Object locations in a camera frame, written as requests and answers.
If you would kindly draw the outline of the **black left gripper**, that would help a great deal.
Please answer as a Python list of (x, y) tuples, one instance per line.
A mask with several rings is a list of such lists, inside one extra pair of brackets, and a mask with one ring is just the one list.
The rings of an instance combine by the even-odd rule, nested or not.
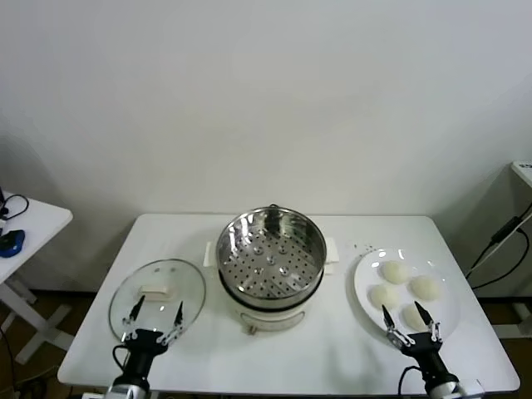
[(136, 319), (140, 313), (145, 296), (141, 295), (131, 309), (127, 318), (122, 318), (124, 332), (121, 340), (125, 341), (128, 357), (123, 369), (123, 380), (131, 385), (147, 385), (154, 359), (165, 352), (184, 332), (184, 302), (181, 301), (175, 314), (172, 327), (167, 332), (145, 329), (136, 330)]

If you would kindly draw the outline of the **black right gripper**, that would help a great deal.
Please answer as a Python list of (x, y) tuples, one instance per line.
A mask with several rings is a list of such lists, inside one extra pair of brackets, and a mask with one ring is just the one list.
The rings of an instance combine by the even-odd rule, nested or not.
[(435, 322), (429, 312), (417, 301), (414, 304), (429, 332), (418, 332), (408, 336), (403, 334), (383, 304), (382, 313), (388, 340), (395, 347), (401, 347), (400, 351), (403, 355), (416, 360), (421, 369), (425, 389), (434, 389), (448, 382), (457, 382), (457, 377), (447, 370), (439, 355), (442, 346), (440, 323)]

